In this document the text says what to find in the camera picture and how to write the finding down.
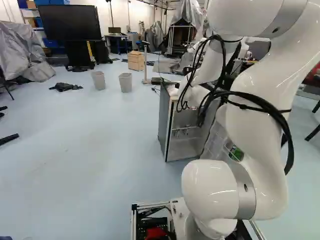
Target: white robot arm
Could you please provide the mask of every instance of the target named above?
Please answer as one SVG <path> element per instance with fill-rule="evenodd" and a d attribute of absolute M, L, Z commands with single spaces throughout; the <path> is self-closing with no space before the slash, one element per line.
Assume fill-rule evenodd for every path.
<path fill-rule="evenodd" d="M 225 43 L 227 62 L 242 36 L 271 39 L 267 56 L 242 72 L 231 91 L 261 97 L 278 110 L 291 109 L 299 85 L 320 61 L 320 0 L 211 0 L 207 16 L 214 31 L 232 41 Z M 222 48 L 212 40 L 186 98 L 203 98 L 208 91 L 201 95 L 197 85 L 218 79 L 222 65 Z M 259 108 L 238 96 L 228 99 Z M 185 203 L 201 232 L 211 239 L 230 234 L 236 219 L 273 219 L 288 204 L 282 132 L 274 119 L 229 103 L 218 109 L 216 119 L 244 152 L 243 160 L 237 164 L 195 160 L 182 173 Z"/>

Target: box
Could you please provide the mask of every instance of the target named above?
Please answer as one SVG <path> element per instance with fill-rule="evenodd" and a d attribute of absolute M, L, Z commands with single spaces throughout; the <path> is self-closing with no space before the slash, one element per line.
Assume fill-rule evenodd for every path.
<path fill-rule="evenodd" d="M 18 5 L 19 5 L 20 9 L 27 9 L 28 8 L 26 0 L 18 0 Z"/>
<path fill-rule="evenodd" d="M 42 24 L 42 20 L 41 20 L 41 17 L 37 16 L 35 17 L 35 22 L 36 22 L 36 25 L 38 28 L 43 28 L 44 25 Z"/>
<path fill-rule="evenodd" d="M 36 9 L 36 4 L 34 1 L 26 1 L 26 5 L 28 6 L 28 9 Z"/>
<path fill-rule="evenodd" d="M 50 4 L 50 1 L 49 0 L 34 0 L 35 4 L 37 6 L 40 6 L 40 5 L 49 5 Z"/>
<path fill-rule="evenodd" d="M 142 51 L 131 51 L 128 53 L 128 68 L 132 70 L 143 70 L 145 67 L 145 57 Z"/>
<path fill-rule="evenodd" d="M 31 27 L 36 28 L 36 21 L 33 17 L 26 17 L 25 20 L 31 25 Z"/>

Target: black monitor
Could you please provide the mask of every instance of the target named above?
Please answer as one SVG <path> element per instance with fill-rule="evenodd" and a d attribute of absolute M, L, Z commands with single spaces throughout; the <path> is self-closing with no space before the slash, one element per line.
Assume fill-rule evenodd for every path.
<path fill-rule="evenodd" d="M 93 5 L 39 5 L 46 37 L 61 41 L 101 40 L 97 8 Z"/>
<path fill-rule="evenodd" d="M 120 34 L 121 33 L 121 27 L 108 27 L 108 32 L 110 34 Z"/>

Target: wastebasket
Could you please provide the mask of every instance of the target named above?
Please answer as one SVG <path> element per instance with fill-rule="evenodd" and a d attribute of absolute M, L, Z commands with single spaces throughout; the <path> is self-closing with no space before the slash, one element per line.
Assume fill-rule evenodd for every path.
<path fill-rule="evenodd" d="M 131 73 L 122 73 L 119 75 L 119 82 L 121 91 L 123 93 L 129 93 L 132 91 L 132 74 Z"/>
<path fill-rule="evenodd" d="M 93 79 L 94 86 L 97 90 L 102 90 L 106 88 L 105 74 L 102 71 L 91 72 L 91 77 Z"/>

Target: light blue floor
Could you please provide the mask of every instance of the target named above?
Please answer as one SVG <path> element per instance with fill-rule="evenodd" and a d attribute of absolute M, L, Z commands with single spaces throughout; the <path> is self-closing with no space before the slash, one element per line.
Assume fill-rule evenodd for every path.
<path fill-rule="evenodd" d="M 158 56 L 149 54 L 148 60 Z M 159 96 L 141 84 L 143 71 L 128 70 L 120 60 L 101 64 L 94 70 L 104 72 L 107 89 L 96 91 L 89 71 L 55 70 L 56 76 L 44 83 L 14 90 L 15 101 L 0 95 L 0 106 L 8 106 L 0 137 L 20 134 L 0 147 L 0 236 L 128 240 L 131 204 L 179 197 L 180 175 L 188 162 L 164 162 L 157 140 Z M 120 91 L 118 75 L 124 72 L 132 73 L 132 93 Z M 157 76 L 149 66 L 148 77 Z M 57 82 L 83 89 L 48 89 Z M 290 202 L 283 216 L 259 223 L 269 240 L 320 235 L 320 135 L 304 141 L 319 124 L 320 112 L 311 113 L 315 105 L 302 97 L 294 101 L 289 124 L 296 164 L 288 176 Z"/>

